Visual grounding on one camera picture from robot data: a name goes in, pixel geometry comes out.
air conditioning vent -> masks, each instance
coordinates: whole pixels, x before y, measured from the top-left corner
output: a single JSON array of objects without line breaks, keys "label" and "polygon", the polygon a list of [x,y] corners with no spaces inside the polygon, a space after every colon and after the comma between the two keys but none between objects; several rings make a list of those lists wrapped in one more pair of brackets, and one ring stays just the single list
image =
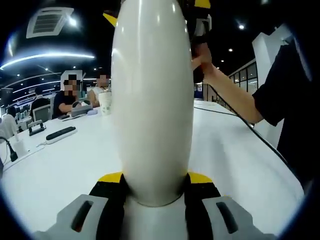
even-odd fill
[{"label": "air conditioning vent", "polygon": [[59,35],[73,11],[74,9],[69,7],[40,9],[29,21],[26,38]]}]

yellow trim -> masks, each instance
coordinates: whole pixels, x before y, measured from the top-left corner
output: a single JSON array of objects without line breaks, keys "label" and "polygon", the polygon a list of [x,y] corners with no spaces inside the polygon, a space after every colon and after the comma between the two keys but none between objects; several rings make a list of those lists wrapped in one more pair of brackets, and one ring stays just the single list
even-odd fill
[{"label": "yellow trim", "polygon": [[104,13],[103,16],[114,26],[116,27],[117,19],[114,16]]},{"label": "yellow trim", "polygon": [[122,175],[122,171],[110,173],[101,177],[98,182],[107,182],[107,183],[119,183]]},{"label": "yellow trim", "polygon": [[209,0],[195,0],[194,6],[198,8],[209,9],[211,5]]},{"label": "yellow trim", "polygon": [[188,172],[190,176],[190,180],[192,184],[206,184],[206,183],[212,183],[212,180],[202,174],[195,173],[195,172]]}]

person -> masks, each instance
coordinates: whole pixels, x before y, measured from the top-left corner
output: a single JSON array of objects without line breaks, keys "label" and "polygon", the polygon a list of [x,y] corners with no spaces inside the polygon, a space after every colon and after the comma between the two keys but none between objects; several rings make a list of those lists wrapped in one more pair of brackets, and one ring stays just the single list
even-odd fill
[{"label": "person", "polygon": [[64,91],[59,91],[54,97],[53,119],[71,112],[73,103],[78,100],[80,84],[80,80],[64,80]]},{"label": "person", "polygon": [[[234,84],[212,64],[208,45],[196,49],[197,57],[192,66],[200,66],[204,82],[211,85],[224,100],[252,124],[265,119],[276,126],[284,119],[277,150],[286,159],[290,170],[306,189],[316,175],[317,147],[310,139],[311,115],[315,108],[316,94],[309,80],[306,67],[295,42],[281,46],[266,81],[253,94]],[[296,101],[299,95],[303,101]]]},{"label": "person", "polygon": [[30,116],[32,118],[32,121],[34,120],[34,110],[46,105],[50,105],[50,100],[48,98],[45,98],[42,95],[42,90],[39,87],[36,87],[35,90],[35,100],[31,104],[30,108]]},{"label": "person", "polygon": [[108,90],[108,79],[106,75],[100,75],[96,79],[96,86],[88,92],[88,99],[94,108],[100,107],[99,94]]},{"label": "person", "polygon": [[16,108],[14,106],[10,106],[7,110],[7,114],[2,118],[2,130],[4,131],[7,139],[11,138],[18,132],[18,126],[15,119],[16,114]]}]

dark ceiling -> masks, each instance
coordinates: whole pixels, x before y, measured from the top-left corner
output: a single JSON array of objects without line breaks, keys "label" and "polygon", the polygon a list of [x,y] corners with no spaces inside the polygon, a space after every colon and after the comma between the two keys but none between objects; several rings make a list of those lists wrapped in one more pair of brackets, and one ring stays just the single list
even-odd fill
[{"label": "dark ceiling", "polygon": [[[6,33],[7,38],[2,38],[0,42],[0,47],[3,49],[2,64],[11,58],[7,48],[8,40],[12,40],[13,59],[40,54],[48,49],[88,54],[95,56],[95,58],[64,57],[26,60],[0,70],[0,87],[10,85],[10,88],[16,91],[45,82],[58,81],[60,73],[73,69],[74,66],[76,69],[83,70],[83,73],[86,74],[85,78],[97,77],[98,71],[94,68],[100,68],[107,75],[111,74],[114,27],[103,17],[103,12],[118,12],[120,9],[119,0],[27,2],[28,5],[19,2],[20,14],[16,14],[17,10],[15,9],[14,15],[16,17],[4,26],[2,35]],[[58,36],[26,39],[28,22],[32,13],[36,9],[53,6],[74,8],[72,17],[77,19],[77,27],[64,26]],[[229,75],[254,59],[252,41],[255,37],[261,32],[272,33],[274,28],[282,23],[281,19],[277,17],[279,14],[275,14],[276,12],[274,4],[267,0],[212,0],[210,9],[212,30],[208,35],[208,45],[212,53],[213,64]],[[243,24],[245,28],[240,30],[239,24]],[[43,84],[42,86],[46,90],[54,88],[54,85],[56,84]],[[25,90],[16,92],[12,99],[22,97],[27,92]]]}]

power strip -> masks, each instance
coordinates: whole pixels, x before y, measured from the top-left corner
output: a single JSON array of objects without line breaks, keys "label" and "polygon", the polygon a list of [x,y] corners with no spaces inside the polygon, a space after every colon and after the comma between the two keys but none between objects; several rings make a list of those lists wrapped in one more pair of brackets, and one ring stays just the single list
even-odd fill
[{"label": "power strip", "polygon": [[75,134],[78,130],[74,126],[67,127],[65,129],[56,131],[48,136],[46,136],[46,144],[53,144],[61,139],[64,139],[72,134]]}]

